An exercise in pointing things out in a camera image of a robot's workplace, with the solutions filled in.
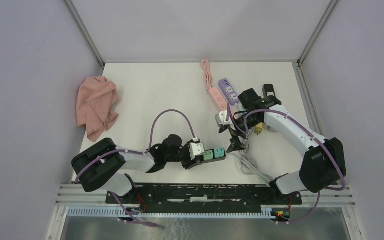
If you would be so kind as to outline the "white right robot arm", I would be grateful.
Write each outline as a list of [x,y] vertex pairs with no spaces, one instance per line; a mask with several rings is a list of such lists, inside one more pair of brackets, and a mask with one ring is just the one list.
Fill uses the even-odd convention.
[[282,204],[294,192],[319,193],[340,181],[334,188],[342,191],[346,187],[347,174],[344,147],[337,138],[328,139],[296,120],[274,95],[258,96],[254,89],[245,90],[238,96],[245,108],[245,114],[235,118],[230,109],[221,111],[215,117],[219,132],[228,130],[231,139],[228,153],[245,150],[240,141],[260,123],[280,133],[302,156],[300,170],[275,178],[269,183],[269,199]]

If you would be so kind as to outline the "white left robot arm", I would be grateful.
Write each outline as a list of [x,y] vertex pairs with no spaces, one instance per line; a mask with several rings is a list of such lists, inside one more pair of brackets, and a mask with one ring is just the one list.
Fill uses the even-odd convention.
[[125,203],[136,200],[138,191],[128,174],[120,170],[156,173],[167,163],[181,163],[188,170],[204,159],[205,148],[198,138],[183,144],[175,134],[162,143],[153,145],[146,152],[139,152],[117,146],[111,138],[104,138],[71,160],[76,173],[76,183],[87,193],[99,189],[114,192]]

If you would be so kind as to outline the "black power strip white sockets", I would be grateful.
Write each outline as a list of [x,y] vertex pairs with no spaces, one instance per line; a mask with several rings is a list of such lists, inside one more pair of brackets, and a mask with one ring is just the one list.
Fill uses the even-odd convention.
[[269,96],[276,97],[275,88],[273,84],[264,84],[262,87],[262,93],[265,98]]

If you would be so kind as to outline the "teal charger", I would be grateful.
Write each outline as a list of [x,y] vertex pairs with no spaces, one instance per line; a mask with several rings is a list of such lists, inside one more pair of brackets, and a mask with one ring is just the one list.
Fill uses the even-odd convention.
[[213,150],[206,150],[203,155],[204,162],[211,162],[214,160],[214,152]]

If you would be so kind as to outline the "pink power strip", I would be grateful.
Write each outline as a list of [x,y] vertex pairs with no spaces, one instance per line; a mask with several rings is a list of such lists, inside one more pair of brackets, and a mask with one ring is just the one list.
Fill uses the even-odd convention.
[[209,88],[208,92],[210,93],[219,110],[226,111],[228,108],[228,103],[219,89],[217,87],[211,87]]

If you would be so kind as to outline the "purple power strip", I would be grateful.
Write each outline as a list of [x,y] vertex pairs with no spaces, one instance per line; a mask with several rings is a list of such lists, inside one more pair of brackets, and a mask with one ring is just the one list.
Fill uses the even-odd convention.
[[231,106],[236,106],[240,104],[238,95],[227,78],[220,79],[218,81],[218,86],[222,91],[225,99]]

